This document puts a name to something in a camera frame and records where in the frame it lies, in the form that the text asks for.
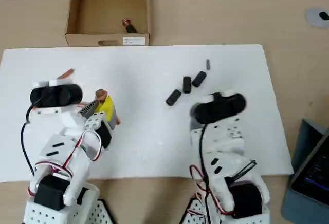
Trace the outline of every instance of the box label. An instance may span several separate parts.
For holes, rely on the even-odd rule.
[[[145,37],[126,36],[123,38],[124,46],[145,46]]]

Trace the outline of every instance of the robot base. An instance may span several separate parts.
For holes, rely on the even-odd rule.
[[[199,213],[205,214],[205,209],[200,201],[192,197],[182,216],[179,224],[207,224],[205,216],[192,215],[188,209],[195,210]],[[233,219],[231,216],[223,216],[222,221],[213,224],[270,224],[270,210],[265,205],[263,206],[263,213],[260,215],[249,216],[240,219]]]
[[[97,200],[99,190],[91,184],[85,187],[88,191],[81,205],[66,206],[60,211],[34,203],[34,197],[29,197],[23,224],[116,224],[105,201]]]

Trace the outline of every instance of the yellow sponge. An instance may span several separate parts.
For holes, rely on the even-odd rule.
[[[107,96],[104,103],[100,103],[96,108],[95,112],[105,112],[106,120],[110,122],[113,117],[114,103],[110,96]]]

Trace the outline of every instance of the cardboard box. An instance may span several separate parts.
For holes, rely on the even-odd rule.
[[[138,34],[128,34],[128,18]],[[149,0],[70,0],[65,38],[69,46],[148,45]]]

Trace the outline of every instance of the desk surface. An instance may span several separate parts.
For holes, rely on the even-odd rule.
[[[66,46],[67,0],[0,0],[0,56],[5,48]],[[329,0],[151,0],[153,45],[262,44],[293,153],[301,118],[329,124],[329,30],[310,27],[309,7]],[[264,177],[272,223],[287,177]],[[118,223],[179,223],[194,191],[188,179],[97,181]],[[27,182],[0,184],[0,216],[21,223]]]

